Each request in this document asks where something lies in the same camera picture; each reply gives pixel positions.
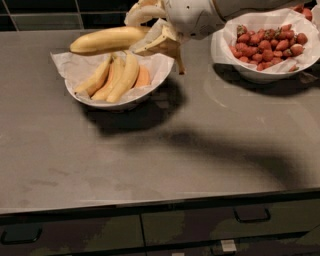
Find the cabinet drawer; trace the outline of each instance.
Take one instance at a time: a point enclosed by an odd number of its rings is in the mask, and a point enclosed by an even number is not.
[[[309,231],[320,224],[320,200],[279,202],[269,205],[244,206],[259,209],[260,214],[247,221],[235,216],[225,218],[210,233],[210,239],[229,239]]]
[[[209,247],[147,252],[147,256],[213,256]]]
[[[207,208],[142,214],[147,245],[200,242],[225,219],[234,218],[232,208]]]
[[[320,200],[142,214],[147,245],[305,232],[320,224]]]
[[[144,245],[140,219],[136,215],[46,222],[40,225],[42,232],[39,239],[27,243],[19,241],[19,234],[14,234],[18,233],[14,225],[2,227],[3,231],[7,230],[11,244],[1,243],[0,255],[55,255],[137,248]]]

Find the gray countertop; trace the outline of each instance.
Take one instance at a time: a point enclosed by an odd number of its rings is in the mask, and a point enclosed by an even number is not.
[[[95,110],[50,57],[80,33],[0,33],[0,213],[320,187],[319,81],[246,82],[205,39],[136,109]]]

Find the banana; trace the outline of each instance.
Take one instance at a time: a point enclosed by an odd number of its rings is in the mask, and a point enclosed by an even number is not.
[[[150,83],[151,83],[151,78],[150,78],[149,70],[147,69],[146,66],[140,65],[139,74],[133,87],[135,88],[142,87],[142,86],[150,85]]]
[[[107,59],[98,66],[95,72],[87,80],[82,82],[80,85],[78,85],[74,89],[74,92],[80,93],[86,90],[89,96],[91,96],[93,94],[92,92],[95,92],[99,88],[101,88],[105,79],[108,76],[110,62],[111,62],[111,54],[109,54]]]
[[[116,27],[99,30],[77,38],[70,51],[82,55],[96,55],[123,51],[146,36],[150,27]]]
[[[114,62],[112,61],[110,64],[107,81],[104,83],[104,85],[102,85],[102,88],[108,87],[112,83],[113,77],[114,77]],[[88,92],[88,94],[90,95],[90,97],[92,97],[95,93],[97,93],[97,91],[98,90],[94,91],[91,95],[89,92]]]
[[[121,96],[127,92],[137,80],[139,74],[139,62],[130,51],[126,53],[126,64],[123,70],[122,77],[119,83],[112,89],[111,93],[107,97],[108,102],[117,102]]]
[[[120,56],[117,56],[115,53],[113,54],[113,58],[113,74],[111,81],[109,83],[107,82],[100,90],[98,90],[91,99],[106,100],[110,92],[119,83],[121,77],[123,76],[125,66],[124,60]]]

